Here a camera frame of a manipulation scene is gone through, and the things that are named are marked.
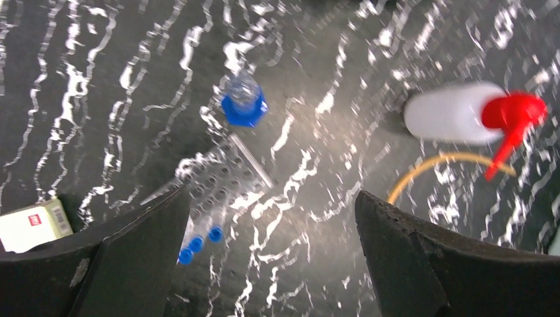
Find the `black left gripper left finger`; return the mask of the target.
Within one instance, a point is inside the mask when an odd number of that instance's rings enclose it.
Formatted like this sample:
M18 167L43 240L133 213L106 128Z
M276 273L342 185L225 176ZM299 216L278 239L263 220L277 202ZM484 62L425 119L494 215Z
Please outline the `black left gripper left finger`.
M190 213L171 189L125 215L1 254L2 316L162 316Z

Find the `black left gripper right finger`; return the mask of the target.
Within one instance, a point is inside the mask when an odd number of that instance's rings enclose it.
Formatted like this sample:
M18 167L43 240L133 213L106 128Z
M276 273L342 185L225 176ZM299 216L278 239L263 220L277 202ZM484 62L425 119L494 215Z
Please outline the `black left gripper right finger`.
M367 192L355 222L382 316L558 316L559 258L481 242Z

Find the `test tube with blue cap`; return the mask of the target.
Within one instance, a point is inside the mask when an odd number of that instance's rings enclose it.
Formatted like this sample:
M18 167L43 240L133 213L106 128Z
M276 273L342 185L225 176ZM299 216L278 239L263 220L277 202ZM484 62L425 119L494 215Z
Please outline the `test tube with blue cap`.
M211 214L212 224L207 234L208 240L218 243L223 239L223 227L227 218L227 207L215 209Z

